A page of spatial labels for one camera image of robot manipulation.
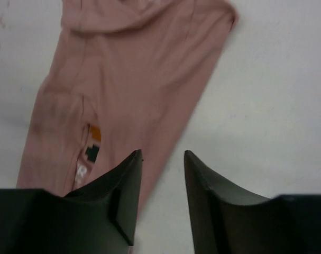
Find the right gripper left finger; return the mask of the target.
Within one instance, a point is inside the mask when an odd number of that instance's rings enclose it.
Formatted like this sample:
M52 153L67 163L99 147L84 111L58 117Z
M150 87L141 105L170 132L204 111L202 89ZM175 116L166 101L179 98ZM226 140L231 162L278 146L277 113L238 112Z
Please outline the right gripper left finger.
M90 246L132 246L142 176L142 152L65 196L85 209L81 230Z

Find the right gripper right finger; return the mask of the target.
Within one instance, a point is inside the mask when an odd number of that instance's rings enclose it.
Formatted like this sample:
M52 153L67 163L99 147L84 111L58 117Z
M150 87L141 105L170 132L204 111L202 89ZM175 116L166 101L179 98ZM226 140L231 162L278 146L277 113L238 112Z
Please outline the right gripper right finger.
M190 150L184 153L184 169L195 253L231 253L222 203L252 205L268 198L246 190L210 169Z

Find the dusty pink printed t shirt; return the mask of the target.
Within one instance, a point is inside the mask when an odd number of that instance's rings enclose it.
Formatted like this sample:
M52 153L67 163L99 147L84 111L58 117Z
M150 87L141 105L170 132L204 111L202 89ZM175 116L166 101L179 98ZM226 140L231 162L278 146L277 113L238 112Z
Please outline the dusty pink printed t shirt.
M142 210L236 23L228 1L63 1L17 187L63 196L141 150Z

